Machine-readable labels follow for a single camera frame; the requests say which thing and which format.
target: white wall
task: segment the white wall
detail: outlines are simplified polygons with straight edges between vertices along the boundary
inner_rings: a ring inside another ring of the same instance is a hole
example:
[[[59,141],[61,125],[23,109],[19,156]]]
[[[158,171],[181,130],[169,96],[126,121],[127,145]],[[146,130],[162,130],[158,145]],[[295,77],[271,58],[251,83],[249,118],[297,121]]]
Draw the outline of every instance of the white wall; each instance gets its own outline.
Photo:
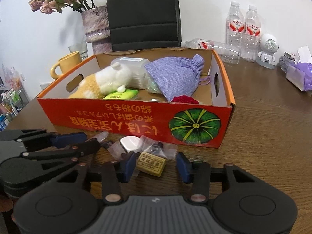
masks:
[[[82,40],[83,26],[80,14],[70,8],[65,8],[63,14],[44,15],[32,12],[28,1],[0,1],[0,56],[7,67],[14,66],[24,74],[24,87],[33,98],[40,92],[41,83],[52,81],[50,67],[69,53],[68,46]],[[179,1],[184,40],[204,38],[224,42],[230,2],[239,1],[243,14],[248,5],[258,7],[262,33],[271,33],[280,42],[278,57],[284,51],[296,52],[304,45],[312,50],[312,0]],[[97,6],[105,3],[106,0],[95,0]]]

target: black shopping bag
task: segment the black shopping bag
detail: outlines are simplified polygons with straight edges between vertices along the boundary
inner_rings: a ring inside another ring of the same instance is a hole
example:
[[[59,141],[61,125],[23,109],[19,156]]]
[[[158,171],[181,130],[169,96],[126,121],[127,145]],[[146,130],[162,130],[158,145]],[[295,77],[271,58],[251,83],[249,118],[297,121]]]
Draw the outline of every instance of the black shopping bag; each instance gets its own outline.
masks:
[[[179,47],[178,0],[107,0],[113,51]]]

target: plush toy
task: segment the plush toy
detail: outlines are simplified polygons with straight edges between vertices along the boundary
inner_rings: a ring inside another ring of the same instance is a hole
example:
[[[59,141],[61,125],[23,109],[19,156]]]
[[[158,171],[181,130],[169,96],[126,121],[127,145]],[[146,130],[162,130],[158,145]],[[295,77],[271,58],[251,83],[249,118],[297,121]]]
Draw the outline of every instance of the plush toy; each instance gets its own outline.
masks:
[[[126,65],[116,62],[83,79],[77,91],[69,98],[104,98],[114,91],[123,93],[131,78],[131,70]]]

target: pink textured vase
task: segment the pink textured vase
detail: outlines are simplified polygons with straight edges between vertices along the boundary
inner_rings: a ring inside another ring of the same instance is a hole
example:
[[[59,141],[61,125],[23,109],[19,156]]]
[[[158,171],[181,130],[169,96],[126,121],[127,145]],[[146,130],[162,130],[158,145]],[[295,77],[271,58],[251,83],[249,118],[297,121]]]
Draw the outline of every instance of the pink textured vase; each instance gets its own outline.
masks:
[[[110,43],[110,24],[107,6],[100,6],[81,13],[87,42],[92,43],[93,53],[102,54],[112,51]]]

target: mug handle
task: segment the mug handle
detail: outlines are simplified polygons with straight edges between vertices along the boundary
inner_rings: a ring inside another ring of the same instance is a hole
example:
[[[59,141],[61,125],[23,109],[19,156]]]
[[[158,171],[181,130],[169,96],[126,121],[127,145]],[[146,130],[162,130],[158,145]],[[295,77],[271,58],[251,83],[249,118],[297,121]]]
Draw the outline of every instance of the mug handle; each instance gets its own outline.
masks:
[[[55,73],[55,70],[56,70],[56,68],[57,68],[58,66],[60,66],[60,63],[59,63],[59,62],[56,63],[56,64],[54,64],[54,65],[52,66],[52,68],[50,69],[50,75],[51,75],[51,77],[52,77],[53,79],[58,79],[58,78],[60,77],[59,75],[57,75],[57,74]]]

